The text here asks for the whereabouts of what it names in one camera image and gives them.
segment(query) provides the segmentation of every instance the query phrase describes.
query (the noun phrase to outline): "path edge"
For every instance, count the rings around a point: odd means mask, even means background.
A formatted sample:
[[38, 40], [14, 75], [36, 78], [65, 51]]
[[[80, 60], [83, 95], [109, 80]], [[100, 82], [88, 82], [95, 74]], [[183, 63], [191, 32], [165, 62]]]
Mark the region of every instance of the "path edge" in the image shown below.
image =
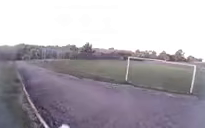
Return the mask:
[[34, 111], [34, 114], [37, 116], [38, 120], [40, 121], [40, 123], [44, 126], [44, 128], [50, 128], [49, 125], [46, 123], [46, 121], [43, 119], [43, 117], [40, 115], [40, 113], [38, 112], [36, 106], [34, 105], [34, 103], [32, 102], [32, 100], [30, 99], [30, 95], [28, 94], [27, 90], [26, 90], [26, 87], [25, 87], [25, 84], [23, 82], [23, 78], [22, 76], [20, 75], [18, 69], [16, 68], [16, 74], [17, 74], [17, 77], [22, 85], [22, 90], [27, 98], [27, 101], [28, 103], [30, 104], [31, 106], [31, 109]]

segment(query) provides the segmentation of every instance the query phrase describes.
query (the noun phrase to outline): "grass field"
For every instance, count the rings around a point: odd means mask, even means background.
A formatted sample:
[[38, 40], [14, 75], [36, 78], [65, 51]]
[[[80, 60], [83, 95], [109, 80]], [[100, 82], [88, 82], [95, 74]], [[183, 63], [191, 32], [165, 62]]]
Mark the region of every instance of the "grass field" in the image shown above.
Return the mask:
[[[33, 61], [59, 73], [100, 81], [126, 83], [126, 61], [121, 60], [60, 60]], [[131, 61], [129, 81], [135, 86], [188, 93], [193, 68], [156, 62]]]
[[12, 62], [0, 62], [0, 128], [37, 128]]

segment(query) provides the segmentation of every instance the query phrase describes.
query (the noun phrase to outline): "dirt path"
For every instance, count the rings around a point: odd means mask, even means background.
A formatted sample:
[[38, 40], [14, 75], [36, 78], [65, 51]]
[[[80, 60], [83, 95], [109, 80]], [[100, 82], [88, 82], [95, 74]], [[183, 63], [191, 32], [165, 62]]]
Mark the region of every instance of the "dirt path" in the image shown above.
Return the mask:
[[58, 74], [20, 62], [18, 69], [52, 128], [205, 128], [205, 101]]

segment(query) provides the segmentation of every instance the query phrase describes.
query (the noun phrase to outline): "hazy sky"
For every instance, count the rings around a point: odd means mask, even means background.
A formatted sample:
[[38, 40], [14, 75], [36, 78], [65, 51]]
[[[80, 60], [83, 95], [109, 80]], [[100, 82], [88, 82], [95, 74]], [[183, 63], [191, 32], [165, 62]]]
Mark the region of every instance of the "hazy sky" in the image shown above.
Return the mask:
[[0, 0], [0, 45], [86, 42], [205, 58], [205, 0]]

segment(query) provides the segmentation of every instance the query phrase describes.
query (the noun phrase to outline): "goal post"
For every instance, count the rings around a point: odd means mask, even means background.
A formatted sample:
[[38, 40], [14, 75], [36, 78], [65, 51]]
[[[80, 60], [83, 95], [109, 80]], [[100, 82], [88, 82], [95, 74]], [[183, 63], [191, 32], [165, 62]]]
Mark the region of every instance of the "goal post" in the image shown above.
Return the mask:
[[165, 60], [158, 60], [158, 59], [150, 59], [150, 58], [140, 58], [140, 57], [132, 57], [129, 56], [127, 59], [127, 67], [126, 67], [126, 74], [125, 74], [125, 81], [128, 81], [129, 79], [129, 68], [130, 68], [130, 61], [131, 59], [134, 60], [148, 60], [148, 61], [158, 61], [158, 62], [162, 62], [162, 63], [166, 63], [166, 64], [172, 64], [172, 65], [182, 65], [182, 66], [188, 66], [188, 67], [192, 67], [193, 68], [193, 74], [191, 77], [191, 84], [190, 84], [190, 94], [193, 93], [193, 89], [194, 89], [194, 84], [195, 84], [195, 76], [196, 76], [196, 65], [194, 64], [188, 64], [188, 63], [179, 63], [179, 62], [170, 62], [170, 61], [165, 61]]

